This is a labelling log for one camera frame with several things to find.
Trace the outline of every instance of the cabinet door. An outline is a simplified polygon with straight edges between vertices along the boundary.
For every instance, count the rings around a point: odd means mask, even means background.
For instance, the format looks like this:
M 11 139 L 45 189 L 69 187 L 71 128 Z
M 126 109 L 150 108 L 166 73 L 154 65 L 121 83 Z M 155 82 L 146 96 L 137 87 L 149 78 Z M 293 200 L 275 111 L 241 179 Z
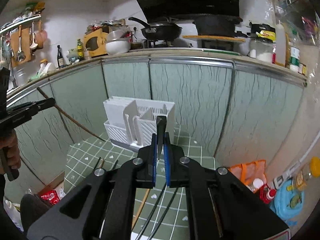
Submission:
M 175 102 L 176 122 L 213 155 L 221 133 L 232 70 L 193 64 L 150 64 L 154 100 Z
M 97 135 L 106 131 L 103 101 L 107 100 L 107 93 L 100 64 L 53 80 L 52 89 L 57 105 L 80 124 Z M 69 119 L 64 119 L 75 142 L 91 136 Z
M 41 89 L 52 97 L 49 84 Z M 37 91 L 33 91 L 12 106 L 44 99 Z M 34 174 L 44 183 L 49 184 L 57 175 L 64 171 L 71 138 L 65 130 L 56 108 L 51 107 L 39 112 L 32 120 L 16 129 L 20 155 Z M 14 182 L 7 183 L 6 196 L 11 200 L 20 201 L 22 195 L 30 188 L 38 193 L 45 185 L 41 183 L 22 164 L 20 176 Z
M 299 107 L 302 88 L 270 77 L 236 71 L 230 113 L 217 152 L 222 165 L 265 159 L 286 138 Z
M 104 64 L 103 71 L 109 97 L 151 98 L 147 62 Z

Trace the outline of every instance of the dark trousers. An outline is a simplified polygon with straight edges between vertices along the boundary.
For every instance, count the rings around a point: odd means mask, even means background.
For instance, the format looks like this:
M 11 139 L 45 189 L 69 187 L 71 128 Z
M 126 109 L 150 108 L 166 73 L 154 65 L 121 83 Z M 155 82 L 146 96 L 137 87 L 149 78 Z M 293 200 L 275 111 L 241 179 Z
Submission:
M 46 213 L 52 204 L 37 195 L 25 194 L 20 203 L 20 216 L 24 234 L 27 235 L 29 227 Z

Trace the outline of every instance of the blue gripper pad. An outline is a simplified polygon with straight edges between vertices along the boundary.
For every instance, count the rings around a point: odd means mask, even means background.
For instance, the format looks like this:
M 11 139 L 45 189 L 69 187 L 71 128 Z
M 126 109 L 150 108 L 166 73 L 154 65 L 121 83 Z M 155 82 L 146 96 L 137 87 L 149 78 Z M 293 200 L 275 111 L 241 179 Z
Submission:
M 168 153 L 168 146 L 165 143 L 163 145 L 163 152 L 164 152 L 164 170 L 165 170 L 165 179 L 167 182 L 167 186 L 170 187 L 170 160 L 169 160 L 169 153 Z
M 156 176 L 157 176 L 157 143 L 155 143 L 155 147 L 153 150 L 153 173 L 152 173 L 152 182 L 153 186 L 156 186 Z

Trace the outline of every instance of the red cap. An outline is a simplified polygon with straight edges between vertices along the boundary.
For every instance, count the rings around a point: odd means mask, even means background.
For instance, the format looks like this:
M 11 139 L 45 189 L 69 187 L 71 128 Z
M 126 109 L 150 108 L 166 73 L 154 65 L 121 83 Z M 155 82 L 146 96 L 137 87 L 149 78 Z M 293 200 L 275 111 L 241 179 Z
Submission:
M 271 189 L 269 192 L 268 192 L 268 194 L 269 194 L 269 196 L 271 197 L 271 198 L 274 198 L 275 197 L 275 195 L 276 195 L 276 190 L 275 189 Z

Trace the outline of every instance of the white bowl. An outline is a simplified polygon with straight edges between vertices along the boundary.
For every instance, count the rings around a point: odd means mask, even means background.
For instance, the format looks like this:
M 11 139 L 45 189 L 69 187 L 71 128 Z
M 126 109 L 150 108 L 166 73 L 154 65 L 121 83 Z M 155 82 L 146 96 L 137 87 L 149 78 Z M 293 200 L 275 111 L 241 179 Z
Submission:
M 126 53 L 130 50 L 130 39 L 123 38 L 106 42 L 106 51 L 109 55 Z

